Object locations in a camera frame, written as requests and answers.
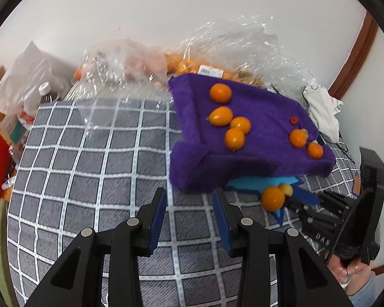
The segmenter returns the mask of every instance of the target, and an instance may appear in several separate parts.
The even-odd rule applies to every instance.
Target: human hand
[[[357,293],[367,284],[371,276],[371,264],[367,265],[362,263],[361,259],[355,259],[345,267],[336,254],[331,257],[328,268],[339,283],[347,282],[348,275],[351,275],[351,280],[345,288],[347,295]]]

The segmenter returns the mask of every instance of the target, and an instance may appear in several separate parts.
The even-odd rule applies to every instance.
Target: plastic bottle
[[[41,95],[41,105],[60,99],[60,95],[57,92],[51,91],[51,85],[48,82],[38,87],[38,93]]]

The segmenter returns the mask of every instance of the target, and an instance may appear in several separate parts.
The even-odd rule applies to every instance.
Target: red berry
[[[291,117],[290,118],[290,123],[295,126],[298,124],[298,117]]]

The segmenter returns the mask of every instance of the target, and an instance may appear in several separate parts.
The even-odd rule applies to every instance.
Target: yellow-green cloth
[[[7,257],[7,207],[8,202],[0,201],[0,291],[9,307],[18,306],[18,301],[11,282]]]

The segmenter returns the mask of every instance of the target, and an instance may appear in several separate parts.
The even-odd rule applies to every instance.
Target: white bottle cap
[[[48,82],[45,82],[38,87],[38,93],[42,97],[48,95],[50,93],[50,91],[51,91],[51,85]]]

